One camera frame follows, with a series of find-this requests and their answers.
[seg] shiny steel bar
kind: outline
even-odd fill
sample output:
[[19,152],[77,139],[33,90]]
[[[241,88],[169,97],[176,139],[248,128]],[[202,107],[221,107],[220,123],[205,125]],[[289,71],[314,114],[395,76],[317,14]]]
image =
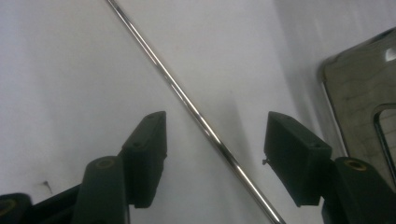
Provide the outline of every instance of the shiny steel bar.
[[129,31],[134,35],[137,42],[142,46],[143,50],[147,53],[150,59],[153,61],[155,66],[160,70],[163,74],[169,85],[175,90],[183,104],[189,109],[193,117],[198,121],[201,125],[202,129],[207,134],[210,141],[216,146],[219,152],[223,155],[224,159],[230,164],[231,168],[238,176],[239,180],[244,183],[247,191],[253,196],[257,204],[260,206],[262,211],[271,219],[274,224],[283,224],[286,223],[279,213],[275,210],[275,208],[270,204],[268,199],[262,194],[259,188],[253,183],[252,180],[248,177],[248,175],[244,172],[242,167],[239,165],[239,162],[233,156],[231,151],[224,145],[224,143],[219,139],[219,137],[215,134],[212,128],[209,126],[207,121],[204,119],[202,114],[198,111],[195,105],[191,102],[186,93],[178,86],[174,78],[165,68],[163,63],[158,59],[155,53],[152,51],[147,42],[143,39],[143,37],[137,32],[136,28],[132,25],[131,21],[125,15],[125,13],[121,10],[121,8],[117,5],[114,0],[107,0],[108,3],[113,7],[115,12],[120,16],[122,21],[128,27]]

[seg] white surface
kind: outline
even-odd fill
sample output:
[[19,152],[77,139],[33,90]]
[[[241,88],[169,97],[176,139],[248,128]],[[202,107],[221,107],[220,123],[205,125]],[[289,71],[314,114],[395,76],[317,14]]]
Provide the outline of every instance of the white surface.
[[[126,1],[120,5],[288,223],[321,223],[262,166],[268,111],[340,143],[317,76],[327,57],[395,26],[393,0]],[[116,155],[167,112],[168,158],[133,223],[268,223],[106,1],[0,2],[0,194],[34,202]]]

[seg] metal rod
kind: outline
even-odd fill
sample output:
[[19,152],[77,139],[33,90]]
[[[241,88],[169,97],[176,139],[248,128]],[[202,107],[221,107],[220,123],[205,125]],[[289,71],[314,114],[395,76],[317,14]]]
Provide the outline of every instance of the metal rod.
[[195,105],[191,102],[189,97],[187,97],[186,93],[178,86],[174,78],[165,68],[163,63],[158,59],[155,53],[151,50],[150,46],[143,39],[143,37],[137,32],[136,28],[132,25],[131,21],[125,15],[125,13],[120,9],[114,0],[107,0],[108,3],[113,7],[115,12],[120,16],[122,21],[128,27],[129,31],[134,35],[137,42],[142,46],[143,50],[147,53],[150,59],[153,61],[155,66],[160,70],[163,74],[169,85],[175,90],[183,104],[190,110],[193,117],[198,121],[201,125],[202,129],[207,134],[208,138],[211,142],[216,146],[219,152],[224,156],[224,159],[230,164],[231,168],[238,176],[239,180],[245,185],[247,191],[252,195],[257,204],[260,206],[262,211],[271,219],[274,224],[283,224],[286,223],[279,213],[275,210],[275,208],[270,204],[268,199],[262,194],[259,188],[253,183],[252,180],[248,177],[248,175],[244,172],[242,167],[239,165],[239,162],[233,156],[231,151],[224,145],[224,143],[219,139],[219,137],[215,134],[212,128],[209,126],[207,121],[204,119],[202,114],[198,111]]

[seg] chrome rod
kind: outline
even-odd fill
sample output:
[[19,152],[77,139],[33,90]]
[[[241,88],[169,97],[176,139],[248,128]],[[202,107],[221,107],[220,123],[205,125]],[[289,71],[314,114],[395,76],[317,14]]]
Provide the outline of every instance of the chrome rod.
[[201,125],[204,132],[207,134],[207,137],[210,141],[216,146],[221,155],[223,155],[224,159],[230,164],[231,168],[238,176],[239,180],[245,185],[247,191],[253,196],[257,204],[260,206],[262,211],[271,219],[274,224],[286,223],[279,213],[275,210],[275,208],[271,205],[268,199],[262,194],[259,188],[253,183],[252,180],[248,177],[242,167],[239,165],[239,162],[233,156],[231,151],[224,145],[224,143],[219,139],[219,137],[215,134],[212,128],[209,126],[207,121],[204,119],[203,115],[198,111],[195,105],[191,102],[186,93],[178,86],[175,79],[171,76],[168,70],[165,68],[163,63],[158,59],[157,55],[152,51],[151,47],[147,44],[147,42],[143,39],[143,37],[137,32],[136,28],[132,25],[131,21],[125,15],[125,13],[118,6],[116,1],[107,0],[108,3],[113,7],[115,12],[120,16],[122,21],[128,27],[129,31],[134,35],[137,42],[142,46],[143,50],[147,53],[150,59],[153,61],[155,66],[160,70],[163,74],[169,85],[175,90],[177,95],[183,104],[189,109],[193,117],[198,121]]

